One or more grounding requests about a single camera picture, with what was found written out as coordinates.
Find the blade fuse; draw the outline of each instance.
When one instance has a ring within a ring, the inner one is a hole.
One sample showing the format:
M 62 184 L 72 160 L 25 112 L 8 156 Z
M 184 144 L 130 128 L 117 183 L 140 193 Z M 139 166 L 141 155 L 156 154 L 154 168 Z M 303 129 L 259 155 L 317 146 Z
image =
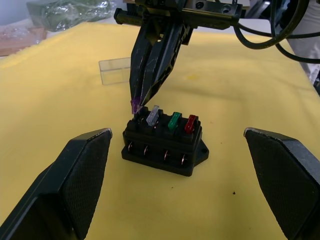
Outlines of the blade fuse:
M 181 113 L 180 112 L 174 112 L 173 115 L 172 115 L 172 118 L 168 124 L 168 128 L 170 131 L 173 131 L 176 129 L 177 127 L 177 124 L 178 124 L 178 119 L 179 117 L 181 116 Z
M 152 111 L 149 116 L 146 118 L 146 122 L 150 127 L 153 127 L 159 118 L 159 106 L 154 105 Z
M 190 115 L 188 118 L 188 122 L 184 126 L 184 131 L 187 134 L 192 134 L 194 131 L 194 124 L 195 124 L 196 116 L 195 115 Z

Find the clear plastic block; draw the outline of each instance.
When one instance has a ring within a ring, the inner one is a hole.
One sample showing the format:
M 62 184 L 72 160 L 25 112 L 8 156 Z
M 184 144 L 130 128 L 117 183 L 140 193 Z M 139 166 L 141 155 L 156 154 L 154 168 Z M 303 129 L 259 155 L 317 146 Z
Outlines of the clear plastic block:
M 130 63 L 130 57 L 99 61 L 102 84 L 129 82 Z

